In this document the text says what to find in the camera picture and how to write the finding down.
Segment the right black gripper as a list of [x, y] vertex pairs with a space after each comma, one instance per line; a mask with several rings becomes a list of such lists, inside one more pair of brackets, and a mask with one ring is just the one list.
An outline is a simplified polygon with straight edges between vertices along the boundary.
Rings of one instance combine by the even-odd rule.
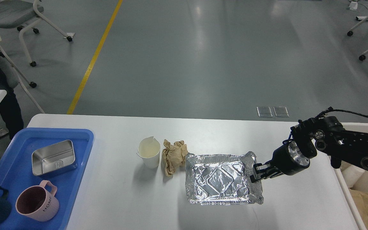
[[250, 176], [252, 183], [273, 179], [278, 176], [292, 176], [307, 169], [310, 159], [305, 157], [295, 141], [283, 144], [272, 155], [270, 163], [257, 163], [253, 166], [253, 174]]

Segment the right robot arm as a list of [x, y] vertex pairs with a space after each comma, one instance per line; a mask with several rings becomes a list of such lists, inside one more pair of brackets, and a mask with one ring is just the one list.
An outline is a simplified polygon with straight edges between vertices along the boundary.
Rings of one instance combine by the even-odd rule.
[[330, 157], [334, 169], [346, 162], [368, 171], [368, 133], [346, 130], [335, 116], [327, 116], [336, 111], [329, 107], [314, 118], [299, 120], [271, 160], [254, 164], [251, 182], [295, 175], [307, 169], [318, 152]]

